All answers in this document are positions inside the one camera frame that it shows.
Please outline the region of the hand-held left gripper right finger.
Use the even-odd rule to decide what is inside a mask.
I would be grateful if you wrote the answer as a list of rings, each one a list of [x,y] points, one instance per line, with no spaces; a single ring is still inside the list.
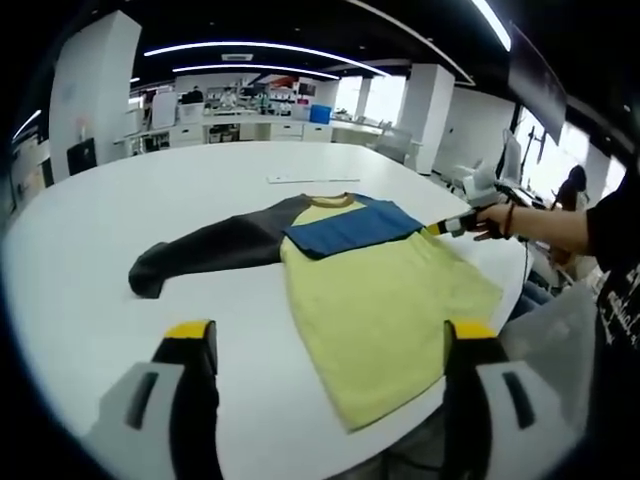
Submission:
[[[560,394],[488,326],[444,324],[445,479],[577,479],[582,435]]]

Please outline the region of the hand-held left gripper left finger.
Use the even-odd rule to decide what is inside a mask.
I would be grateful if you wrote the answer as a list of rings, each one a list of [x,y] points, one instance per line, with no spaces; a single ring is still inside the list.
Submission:
[[[97,461],[116,479],[218,479],[217,331],[179,324],[102,396]]]

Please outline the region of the person's right hand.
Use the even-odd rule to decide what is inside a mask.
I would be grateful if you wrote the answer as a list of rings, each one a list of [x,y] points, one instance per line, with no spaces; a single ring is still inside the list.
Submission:
[[[496,204],[480,210],[476,214],[477,225],[473,231],[477,235],[474,240],[510,239],[514,207],[513,203]]]

